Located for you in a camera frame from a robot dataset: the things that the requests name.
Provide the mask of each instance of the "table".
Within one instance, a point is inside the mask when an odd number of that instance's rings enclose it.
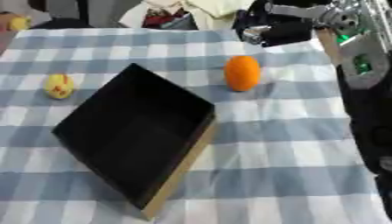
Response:
[[[254,89],[223,82],[233,55],[263,66]],[[389,223],[348,128],[319,41],[262,49],[234,31],[89,29],[20,32],[0,58],[0,222],[144,223],[50,133],[134,62],[216,106],[212,144],[151,223]],[[67,100],[45,96],[70,74]]]

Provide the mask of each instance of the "yellow toy ball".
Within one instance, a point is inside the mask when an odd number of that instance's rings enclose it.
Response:
[[[67,98],[74,91],[74,81],[66,74],[51,74],[45,82],[45,91],[55,99]]]
[[[14,17],[10,21],[10,30],[22,31],[30,28],[31,19],[29,17]]]

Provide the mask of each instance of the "orange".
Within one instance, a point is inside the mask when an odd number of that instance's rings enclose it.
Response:
[[[225,79],[234,91],[247,91],[257,85],[261,68],[250,56],[234,56],[225,65]]]

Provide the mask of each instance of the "black box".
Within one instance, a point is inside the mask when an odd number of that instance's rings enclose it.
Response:
[[[53,134],[147,219],[212,139],[214,105],[132,64]]]

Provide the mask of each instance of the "checkered cloth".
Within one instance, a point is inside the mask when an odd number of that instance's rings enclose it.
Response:
[[[232,92],[233,55],[262,65],[261,83]],[[23,31],[0,59],[0,222],[144,223],[77,162],[54,125],[130,63],[216,105],[216,137],[151,223],[389,223],[348,128],[336,73],[317,39],[261,48],[234,31]],[[70,74],[66,100],[48,74]]]

